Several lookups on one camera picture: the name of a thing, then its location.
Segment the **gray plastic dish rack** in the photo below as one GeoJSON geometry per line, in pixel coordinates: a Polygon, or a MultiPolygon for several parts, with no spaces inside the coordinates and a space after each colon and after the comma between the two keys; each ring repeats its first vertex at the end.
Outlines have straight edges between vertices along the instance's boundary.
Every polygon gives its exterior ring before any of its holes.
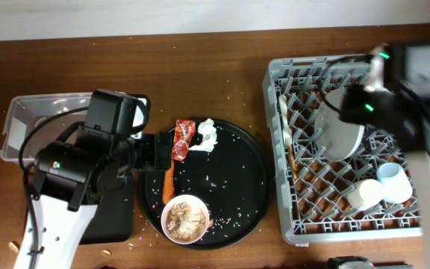
{"type": "MultiPolygon", "coordinates": [[[[366,211],[352,208],[345,198],[353,191],[353,182],[375,179],[378,166],[387,161],[401,164],[409,175],[405,159],[389,134],[367,126],[358,149],[342,161],[326,160],[323,158],[325,149],[317,148],[316,139],[322,132],[321,129],[314,130],[321,103],[317,84],[321,72],[339,57],[342,56],[273,60],[264,77],[264,102],[275,157],[281,235],[287,243],[295,245],[420,236],[420,211],[415,189],[413,196],[403,204],[381,201],[366,211]],[[288,100],[288,124],[293,133],[296,171],[292,171],[288,148],[283,146],[278,106],[280,94],[288,100]]],[[[370,65],[363,62],[340,62],[330,68],[322,87],[329,92],[352,83],[363,84],[369,71],[370,65]]]]}

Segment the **round black tray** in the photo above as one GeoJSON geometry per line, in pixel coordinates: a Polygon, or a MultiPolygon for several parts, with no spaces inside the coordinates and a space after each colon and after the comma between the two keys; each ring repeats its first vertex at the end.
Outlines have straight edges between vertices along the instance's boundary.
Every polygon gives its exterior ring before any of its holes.
{"type": "MultiPolygon", "coordinates": [[[[245,238],[266,214],[272,193],[271,166],[260,145],[235,124],[214,122],[215,149],[211,153],[189,151],[183,162],[175,161],[175,195],[200,198],[216,223],[201,240],[184,245],[197,250],[227,247],[245,238]]],[[[174,129],[170,132],[173,138],[174,129]]],[[[196,133],[191,146],[201,141],[202,136],[196,133]]],[[[142,173],[138,185],[143,210],[162,235],[163,178],[163,171],[142,173]]]]}

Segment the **white fork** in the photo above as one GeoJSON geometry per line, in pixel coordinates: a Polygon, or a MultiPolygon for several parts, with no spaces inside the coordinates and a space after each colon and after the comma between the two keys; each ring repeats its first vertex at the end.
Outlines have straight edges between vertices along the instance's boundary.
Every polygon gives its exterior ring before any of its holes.
{"type": "Polygon", "coordinates": [[[287,113],[288,113],[288,107],[287,107],[287,97],[285,95],[280,95],[278,97],[278,102],[280,104],[280,111],[281,111],[281,119],[283,120],[283,145],[285,147],[291,146],[291,130],[288,125],[288,119],[287,119],[287,113]]]}

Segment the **candy wrapper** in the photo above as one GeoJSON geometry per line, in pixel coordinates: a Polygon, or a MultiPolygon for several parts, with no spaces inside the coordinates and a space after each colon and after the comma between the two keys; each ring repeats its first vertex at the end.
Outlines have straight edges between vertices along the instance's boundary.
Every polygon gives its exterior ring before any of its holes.
{"type": "Polygon", "coordinates": [[[192,120],[177,120],[175,137],[173,139],[172,159],[183,161],[187,157],[188,146],[195,134],[195,122],[192,120]]]}

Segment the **white backdrop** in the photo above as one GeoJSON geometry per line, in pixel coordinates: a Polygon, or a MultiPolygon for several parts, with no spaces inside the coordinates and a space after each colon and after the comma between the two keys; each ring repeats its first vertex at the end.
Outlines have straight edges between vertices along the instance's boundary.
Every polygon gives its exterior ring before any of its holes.
{"type": "Polygon", "coordinates": [[[430,0],[0,0],[0,40],[430,22],[430,0]]]}

